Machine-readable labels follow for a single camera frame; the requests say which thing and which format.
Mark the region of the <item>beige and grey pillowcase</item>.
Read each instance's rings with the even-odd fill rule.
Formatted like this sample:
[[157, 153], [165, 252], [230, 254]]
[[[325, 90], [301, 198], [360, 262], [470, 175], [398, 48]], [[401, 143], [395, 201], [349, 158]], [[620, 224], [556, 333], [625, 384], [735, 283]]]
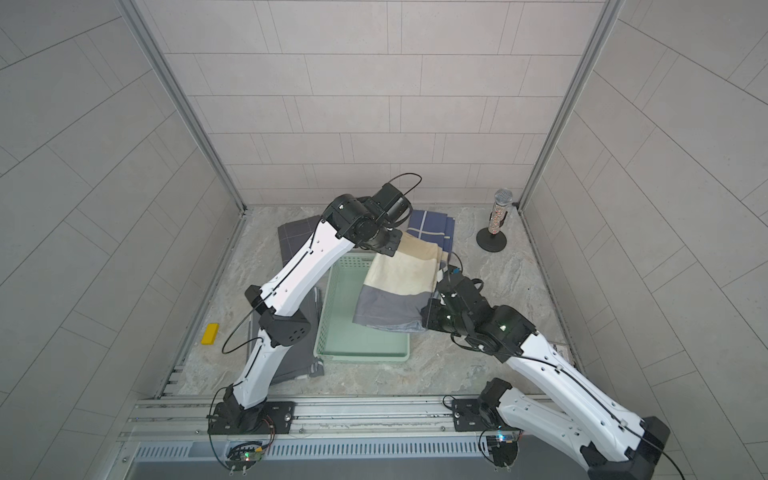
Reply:
[[393, 257], [374, 256], [353, 323], [387, 332], [423, 332], [421, 310], [435, 291], [443, 259], [436, 244], [403, 234]]

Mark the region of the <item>blue pillowcase yellow stripe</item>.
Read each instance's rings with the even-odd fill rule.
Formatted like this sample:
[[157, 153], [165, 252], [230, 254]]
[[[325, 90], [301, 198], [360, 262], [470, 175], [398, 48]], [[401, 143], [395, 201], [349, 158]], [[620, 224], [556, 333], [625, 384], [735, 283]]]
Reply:
[[455, 219], [445, 213], [415, 210], [410, 216], [406, 232], [436, 244], [445, 254], [453, 251]]

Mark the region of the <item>dark grey checked pillowcase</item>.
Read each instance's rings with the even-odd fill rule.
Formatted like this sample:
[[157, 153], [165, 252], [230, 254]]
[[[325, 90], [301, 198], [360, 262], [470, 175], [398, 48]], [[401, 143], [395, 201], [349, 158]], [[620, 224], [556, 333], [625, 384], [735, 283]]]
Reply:
[[283, 266], [287, 265], [301, 250], [313, 234], [320, 220], [321, 216], [315, 215], [288, 222], [278, 227], [277, 233]]

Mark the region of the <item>plain grey pillowcase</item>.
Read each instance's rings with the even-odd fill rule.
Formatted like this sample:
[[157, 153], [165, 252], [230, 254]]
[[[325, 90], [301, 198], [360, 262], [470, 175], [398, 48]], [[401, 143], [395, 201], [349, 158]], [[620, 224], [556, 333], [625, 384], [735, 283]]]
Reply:
[[324, 374], [322, 362], [313, 353], [322, 310], [321, 294], [321, 290], [314, 287], [302, 301], [299, 313], [309, 322], [309, 333], [286, 353], [271, 382], [272, 385], [303, 375], [315, 377]]

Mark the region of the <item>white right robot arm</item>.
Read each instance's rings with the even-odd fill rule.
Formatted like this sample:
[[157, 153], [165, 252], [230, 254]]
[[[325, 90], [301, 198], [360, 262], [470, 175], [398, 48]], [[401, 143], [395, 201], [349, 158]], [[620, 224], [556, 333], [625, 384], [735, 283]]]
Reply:
[[528, 433], [578, 463], [591, 479], [652, 478], [670, 435], [659, 418], [623, 407], [563, 358], [536, 326], [514, 308], [492, 306], [483, 282], [457, 270], [442, 276], [422, 311], [427, 329], [450, 335], [464, 350], [492, 356], [526, 377], [553, 402], [543, 405], [494, 378], [474, 400], [455, 400], [457, 430], [495, 433], [488, 454], [497, 466], [517, 455], [506, 435]]

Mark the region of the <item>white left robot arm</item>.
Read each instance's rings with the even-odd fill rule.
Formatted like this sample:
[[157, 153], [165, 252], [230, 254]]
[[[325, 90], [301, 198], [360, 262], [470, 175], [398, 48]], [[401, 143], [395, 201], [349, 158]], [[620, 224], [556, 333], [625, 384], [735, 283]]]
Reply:
[[340, 195], [326, 207], [296, 255], [257, 289], [255, 346], [238, 380], [225, 389], [217, 405], [232, 429], [252, 429], [247, 423], [259, 419], [285, 355], [309, 333], [310, 323], [299, 308], [317, 281], [354, 248], [394, 256], [402, 238], [398, 227], [411, 213], [410, 201], [390, 183], [372, 196]]

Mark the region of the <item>right round circuit board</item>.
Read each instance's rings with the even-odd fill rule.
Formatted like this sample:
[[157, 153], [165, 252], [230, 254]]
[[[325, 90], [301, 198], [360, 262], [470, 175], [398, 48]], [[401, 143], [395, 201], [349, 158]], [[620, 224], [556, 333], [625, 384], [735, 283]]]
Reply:
[[519, 455], [519, 443], [513, 437], [505, 435], [485, 436], [485, 458], [495, 468], [510, 470]]

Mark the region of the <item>yellow small block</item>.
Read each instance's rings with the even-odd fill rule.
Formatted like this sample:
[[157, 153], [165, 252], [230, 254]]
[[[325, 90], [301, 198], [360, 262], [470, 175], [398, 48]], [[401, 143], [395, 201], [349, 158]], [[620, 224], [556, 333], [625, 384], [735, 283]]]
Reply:
[[207, 324], [201, 336], [200, 344], [205, 346], [214, 345], [218, 331], [219, 331], [218, 323]]

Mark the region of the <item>left green circuit board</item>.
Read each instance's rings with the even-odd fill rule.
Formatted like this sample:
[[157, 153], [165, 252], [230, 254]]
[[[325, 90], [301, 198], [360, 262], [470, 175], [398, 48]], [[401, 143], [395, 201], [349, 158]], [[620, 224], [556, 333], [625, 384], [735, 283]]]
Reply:
[[231, 472], [245, 475], [264, 456], [265, 445], [262, 441], [248, 441], [232, 446], [226, 454], [227, 468]]

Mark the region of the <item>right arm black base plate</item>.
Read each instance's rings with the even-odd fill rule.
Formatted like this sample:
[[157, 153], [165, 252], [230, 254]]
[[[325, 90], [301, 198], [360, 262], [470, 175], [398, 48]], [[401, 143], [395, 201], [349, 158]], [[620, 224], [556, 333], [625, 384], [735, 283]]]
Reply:
[[451, 418], [456, 432], [522, 432], [518, 427], [512, 427], [501, 417], [496, 407], [479, 398], [456, 398], [446, 395], [442, 400], [443, 406], [451, 412]]

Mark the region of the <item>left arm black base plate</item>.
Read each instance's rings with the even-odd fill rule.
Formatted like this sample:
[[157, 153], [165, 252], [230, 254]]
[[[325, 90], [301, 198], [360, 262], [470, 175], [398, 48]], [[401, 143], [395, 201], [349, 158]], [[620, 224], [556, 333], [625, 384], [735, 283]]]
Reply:
[[237, 403], [219, 402], [208, 416], [210, 435], [288, 434], [297, 404], [291, 401], [267, 401], [244, 410]]

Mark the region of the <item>aluminium front rail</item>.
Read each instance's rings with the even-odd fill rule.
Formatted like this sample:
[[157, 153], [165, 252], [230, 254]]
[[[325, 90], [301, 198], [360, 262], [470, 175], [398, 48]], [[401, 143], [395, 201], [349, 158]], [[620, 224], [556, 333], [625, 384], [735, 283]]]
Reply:
[[297, 404], [288, 434], [210, 435], [207, 397], [139, 401], [117, 436], [117, 464], [226, 461], [228, 450], [262, 441], [264, 461], [390, 458], [484, 459], [485, 436], [456, 432], [441, 396], [277, 398]]

